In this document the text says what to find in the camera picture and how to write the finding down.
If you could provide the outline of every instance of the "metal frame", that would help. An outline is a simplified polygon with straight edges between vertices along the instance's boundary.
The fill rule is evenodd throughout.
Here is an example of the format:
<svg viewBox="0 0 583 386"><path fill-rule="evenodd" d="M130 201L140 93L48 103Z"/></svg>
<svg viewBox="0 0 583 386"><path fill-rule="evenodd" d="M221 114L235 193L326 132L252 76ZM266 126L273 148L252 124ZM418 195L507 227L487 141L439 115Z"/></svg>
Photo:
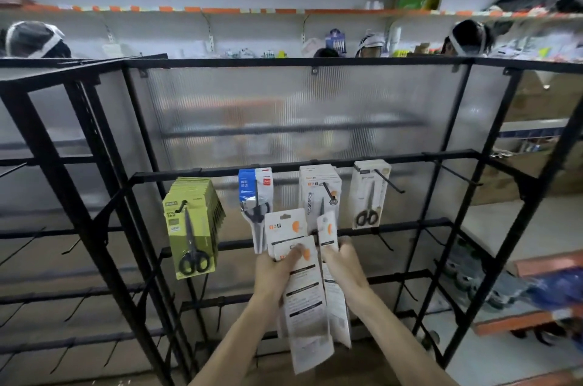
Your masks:
<svg viewBox="0 0 583 386"><path fill-rule="evenodd" d="M538 178L533 178L521 173L519 170L502 164L501 162L491 159L490 152L492 146L497 138L501 124L504 121L506 112L514 97L517 86L521 80L522 72L524 70L546 70L556 73L579 73L583 74L583 66L573 64L549 63L549 62L533 62L533 61L519 61L519 60L504 60L504 59L483 59L483 58L450 58L446 56L428 56L419 58L383 58L383 59L115 59L109 61L95 61L87 65L62 65L59 64L59 69L44 72L40 74L32 74L26 77L19 77L12 80L0 81L0 98L6 105L11 117L17 125L19 131L23 135L27 146L33 153L33 158L29 159L11 159L10 161L0 161L0 166L20 166L26 164L27 166L40 166L44 175L46 176L53 191L61 202L66 214L71 220L73 230L59 230L59 231L36 231L36 232L8 232L0 234L1 239L20 238L20 237L41 237L58 234L79 234L80 240L84 243L98 270L106 281L107 289L100 289L96 291L84 290L77 292L63 292L63 293L49 293L49 294L31 294L21 295L14 298L0 298L0 303L27 303L33 301L48 301L60 298L81 297L83 301L87 296L92 295L112 295L115 301L120 306L120 309L129 323L132 333L132 338L136 338L142 346L146 356L148 357L154 372L164 386L172 386L173 382L170 377L170 350L175 355L182 371L183 376L188 381L191 377L191 370L198 369L196 363L196 351L199 349L212 350L211 342L208 339L206 325L200 313L201 309L207 307L222 308L228 304L235 304L246 302L249 300L251 294L239 294L225 297L218 297L215 299L203 299L203 293L198 298L194 290L192 280L188 279L188 287L191 294L191 301L184 302L179 310L174 305L173 298L170 294L170 289L159 271L160 264L164 258L171 256L169 248L164 248L160 255L156 255L152 242L149 238L139 206L133 194L132 187L141 183L156 182L160 197L165 195L165 189L162 182L171 181L178 176L235 176L239 167L228 168L214 168L214 169L187 169L181 171L160 171L152 143L146 129L144 117L139 105L138 96L133 84L130 69L135 68L139 70L148 70L150 68L180 68L180 67L272 67L272 66L305 66L311 67L312 72L317 74L320 67L326 66L364 66L364 65L452 65L464 68L462 80L460 82L457 94L454 98L454 103L449 116L449 122L444 132L440 148L436 152L422 152L419 154L403 154L403 155L385 155L379 157L390 163L411 163L411 162L432 162L434 164L433 174L431 175L430 184L424 199L423 208L420 213L419 220L409 221L403 223L385 224L378 228L369 228L365 230L341 230L339 234L345 235L365 235L388 233L394 231L414 231L413 244L407 258L405 272L393 273L389 275L377 276L370 278L369 282L387 283L399 282L399 293L397 296L398 306L399 299L403 289L407 289L405 285L406 280L417 278L430 278L431 284L427 294L423 300L423 304L418 314L412 311L397 312L398 316L412 316L416 318L413 326L413 332L416 333L419 328L423 328L423 318L427 313L427 307L435 292L439 289L446 300L451 304L458 323L458 329L454 334L451 342L444 351L440 353L435 342L433 346L436 353L437 361L442 367L447 367L455 350L461 343L465 333L475 318L478 310L483 305L486 295L492 288L494 282L503 270L504 265L509 258L514 246L520 239L524 229L528 225L529 220L536 212L538 205L546 194L551 180L560 169L564 162L566 155L572 148L574 143L579 139L581 129L583 128L583 99L577 105L569 123L565 127L554 152L550 155L550 159ZM463 94L470 77L471 68L473 65L484 65L499 67L504 69L503 74L510 77L508 86L504 93L502 102L497 111L494 123L490 128L490 132L482 148L481 152L474 150L459 150L448 151L448 143L451 133L454 129L456 117L460 104L463 99ZM121 157L117 151L113 135L106 120L105 113L101 107L99 97L97 95L95 85L98 84L100 74L121 71L124 75L126 87L134 107L136 120L140 128L143 143L146 153L148 155L152 171L136 173L130 178L127 177ZM36 109L27 93L47 88L57 84L64 84L68 92L73 109L77 115L79 123L89 145L92 156L79 157L59 157L55 145L51 142L46 128L40 120ZM225 132L224 135L235 134L235 132ZM256 167L272 167L274 173L285 171L296 171L300 166L305 164L330 163L337 167L351 167L356 160L375 159L372 157L358 157L347 160L313 160L306 162L294 163L280 163L280 164L250 164L248 168ZM471 178L465 178L455 173L451 169L444 167L442 162L451 159L474 159L476 160L476 168ZM89 213L84 207L79 193L73 184L70 175L68 174L65 164L78 162L95 162L98 166L101 176L106 184L106 189L110 194L110 201L102 208L100 213L91 219ZM470 206L471 199L479 185L479 180L485 166L490 165L499 169L500 171L512 176L518 183L521 190L521 197L524 200L524 206L518 214L512 228L510 229L504 243L495 257L489 256L487 261L487 272L482 285L477 291L474 300L464 313L462 309L455 304L453 299L447 295L445 290L440 286L439 279L448 258L449 252L454 245L455 239L458 235L464 236L461 231L463 218ZM454 221L449 219L427 219L427 212L431 203L431 198L435 190L439 173L441 169L455 176L462 178L468 183L468 189L463 197L462 204L459 208L458 215ZM109 218L113 211L117 212L120 219L121 228L109 227ZM437 267L432 273L428 269L422 271L411 272L411 262L414 257L415 250L418 246L419 236L423 230L432 227L449 227L451 232L448 240L444 245L444 250L441 258L437 262ZM115 267L113 260L107 252L107 233L112 230L123 230L126 233L128 242L132 248L136 261L142 275L144 283L139 286L126 286L121 279L118 269ZM219 244L220 251L228 251L242 248L252 248L252 240L237 240L230 242L221 242ZM136 305L130 293L136 294L142 292L142 296ZM163 325L163 329L159 332L167 335L170 341L169 352L165 360L162 359L158 353L157 347L154 344L151 331L145 327L145 298L147 295L152 296L152 300L156 306L158 315ZM199 322L200 331L203 337L202 342L194 344L194 348L190 346L182 325L180 323L180 316L186 311L194 310ZM268 333L264 338L274 338L273 333ZM71 345L79 344L79 340L73 342L63 340L66 343L59 343L62 346L71 347ZM46 345L58 342L47 342ZM16 349L16 353L22 352L24 349Z"/></svg>

